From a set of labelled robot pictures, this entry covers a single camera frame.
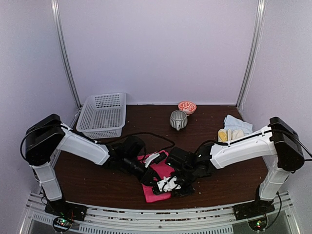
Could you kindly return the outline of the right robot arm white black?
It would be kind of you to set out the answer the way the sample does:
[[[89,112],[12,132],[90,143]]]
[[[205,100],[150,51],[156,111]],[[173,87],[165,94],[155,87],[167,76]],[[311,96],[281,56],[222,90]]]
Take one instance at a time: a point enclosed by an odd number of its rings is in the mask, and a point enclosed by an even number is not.
[[[273,200],[289,175],[304,165],[302,148],[298,133],[282,119],[272,117],[267,126],[238,139],[226,142],[207,140],[194,152],[174,147],[166,159],[166,164],[174,172],[158,188],[174,195],[188,195],[193,190],[192,184],[209,176],[212,170],[255,158],[272,157],[273,165],[258,185],[254,201],[233,207],[237,219],[264,215],[274,211]]]

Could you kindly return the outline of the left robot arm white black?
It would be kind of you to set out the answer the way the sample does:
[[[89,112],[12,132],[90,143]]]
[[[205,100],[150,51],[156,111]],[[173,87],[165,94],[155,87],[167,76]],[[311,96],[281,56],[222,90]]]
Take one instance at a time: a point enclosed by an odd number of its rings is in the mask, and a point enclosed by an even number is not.
[[[54,167],[67,201],[91,206],[160,210],[170,206],[169,200],[146,202],[137,179],[117,169],[105,169],[94,163],[61,152]]]

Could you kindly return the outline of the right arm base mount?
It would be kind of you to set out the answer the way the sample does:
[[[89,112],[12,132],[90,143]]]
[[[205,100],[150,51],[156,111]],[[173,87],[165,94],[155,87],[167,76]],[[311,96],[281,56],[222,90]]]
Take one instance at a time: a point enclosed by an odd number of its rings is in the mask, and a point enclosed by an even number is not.
[[[273,212],[275,207],[267,201],[252,201],[233,206],[236,220],[249,219]]]

